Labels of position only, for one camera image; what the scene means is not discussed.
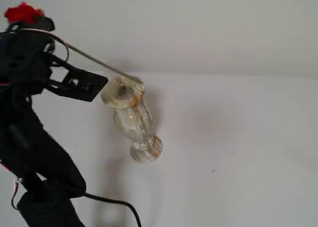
white table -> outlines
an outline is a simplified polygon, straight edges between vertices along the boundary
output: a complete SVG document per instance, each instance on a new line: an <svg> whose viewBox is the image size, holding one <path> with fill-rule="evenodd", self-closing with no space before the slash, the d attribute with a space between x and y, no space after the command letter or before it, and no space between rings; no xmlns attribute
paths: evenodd
<svg viewBox="0 0 318 227"><path fill-rule="evenodd" d="M318 82L255 76L137 74L163 153L129 156L112 110L49 92L34 98L46 130L71 154L89 193L131 202L144 227L318 225ZM26 226L1 178L1 226ZM126 207L74 200L87 227L135 227Z"/></svg>

black cable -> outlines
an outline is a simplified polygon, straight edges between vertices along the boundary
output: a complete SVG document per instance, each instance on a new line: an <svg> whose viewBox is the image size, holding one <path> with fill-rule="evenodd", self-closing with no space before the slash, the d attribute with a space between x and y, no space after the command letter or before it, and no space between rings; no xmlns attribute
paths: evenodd
<svg viewBox="0 0 318 227"><path fill-rule="evenodd" d="M106 203L127 206L133 212L133 214L134 214L134 216L136 218L138 227L142 227L139 215L138 215L135 207L133 207L132 204L130 204L130 203L126 202L126 201L112 200L112 199L108 199L108 198L104 198L104 197L100 197L100 196L95 196L95 195L92 195L92 194L89 194L89 193L85 193L84 196L87 197L87 198L96 200L96 201L102 201L102 202L106 202Z"/></svg>
<svg viewBox="0 0 318 227"><path fill-rule="evenodd" d="M70 50L69 50L68 46L66 45L66 43L65 43L61 38L59 38L58 36L56 36L56 35L54 35L54 34L52 34L52 33L50 33L50 32L47 32L47 33L46 33L45 31L41 32L41 31L37 31L37 30L27 30L27 29L24 30L24 29L21 29L21 30L13 30L13 31L0 32L0 36L1 36L1 35L6 35L6 34L9 34L9 33L18 32L18 31L38 32L38 33L44 33L44 34L49 35L51 38L53 38L55 41L59 42L60 44L62 44L62 45L65 47L65 49L66 49L66 51L67 51L67 55L66 55L66 59L65 59L64 61L65 61L65 62L68 62L68 60L69 60L69 58L70 58ZM53 67L59 67L59 65L57 65L57 64L52 64L51 66L53 66Z"/></svg>
<svg viewBox="0 0 318 227"><path fill-rule="evenodd" d="M14 198L18 192L19 183L17 181L14 181L14 184L16 185L16 187L14 187L14 193L13 193L12 198L11 198L11 205L17 211L18 208L14 205Z"/></svg>

white wall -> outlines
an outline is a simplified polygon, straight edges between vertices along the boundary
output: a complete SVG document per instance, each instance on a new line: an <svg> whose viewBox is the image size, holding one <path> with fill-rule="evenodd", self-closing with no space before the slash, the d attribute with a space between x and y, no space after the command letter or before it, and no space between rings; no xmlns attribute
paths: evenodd
<svg viewBox="0 0 318 227"><path fill-rule="evenodd" d="M0 10L20 1L0 0ZM44 9L57 34L121 69L318 76L317 0L24 1Z"/></svg>
<svg viewBox="0 0 318 227"><path fill-rule="evenodd" d="M138 73L162 156L137 164L112 110L45 92L35 111L88 191L132 202L145 227L318 226L318 83L310 79ZM23 227L0 171L1 226ZM122 207L78 199L87 227L135 227Z"/></svg>

wire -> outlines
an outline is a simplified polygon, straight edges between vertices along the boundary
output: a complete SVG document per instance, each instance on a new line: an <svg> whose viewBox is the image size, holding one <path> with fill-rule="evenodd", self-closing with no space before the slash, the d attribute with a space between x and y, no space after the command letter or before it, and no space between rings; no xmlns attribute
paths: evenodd
<svg viewBox="0 0 318 227"><path fill-rule="evenodd" d="M132 204L130 204L128 202L125 202L125 201L117 201L117 200L112 200L112 199L108 199L108 198L104 198L104 197L100 197L100 196L95 196L95 195L92 195L92 194L89 194L89 193L85 193L84 196L87 197L87 198L96 200L96 201L102 201L102 202L106 202L106 203L127 206L133 212L133 214L134 214L134 216L136 218L138 227L142 227L139 215L138 215L135 207L133 207Z"/></svg>
<svg viewBox="0 0 318 227"><path fill-rule="evenodd" d="M14 198L15 198L17 192L18 192L18 189L19 189L19 183L16 180L14 180L14 187L13 187L13 195L12 195L12 198L11 198L11 205L16 211L18 210L18 208L14 205Z"/></svg>
<svg viewBox="0 0 318 227"><path fill-rule="evenodd" d="M66 59L64 60L65 62L67 62L70 58L70 49L67 45L67 43L62 40L61 38L59 38L57 35L54 35L53 33L51 32L48 32L48 31L45 31L45 30L41 30L41 29L35 29L35 28L21 28L19 30L13 30L13 31L6 31L6 32L0 32L0 35L6 35L6 34L9 34L9 33L15 33L15 32L18 32L20 30L24 30L24 31L31 31L31 32L38 32L38 33L45 33L45 34L48 34L50 37L52 37L54 40L58 41L59 43L61 43L62 45L64 45L66 51L67 51L67 56L66 56Z"/></svg>

glass vase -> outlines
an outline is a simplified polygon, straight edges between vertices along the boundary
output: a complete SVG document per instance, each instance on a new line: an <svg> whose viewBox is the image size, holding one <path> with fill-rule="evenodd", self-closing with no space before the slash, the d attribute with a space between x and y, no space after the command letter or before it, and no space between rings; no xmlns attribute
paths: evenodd
<svg viewBox="0 0 318 227"><path fill-rule="evenodd" d="M119 76L110 81L101 93L104 103L114 109L114 122L133 142L130 154L135 161L150 162L162 151L158 137L152 134L154 113L144 101L145 87Z"/></svg>

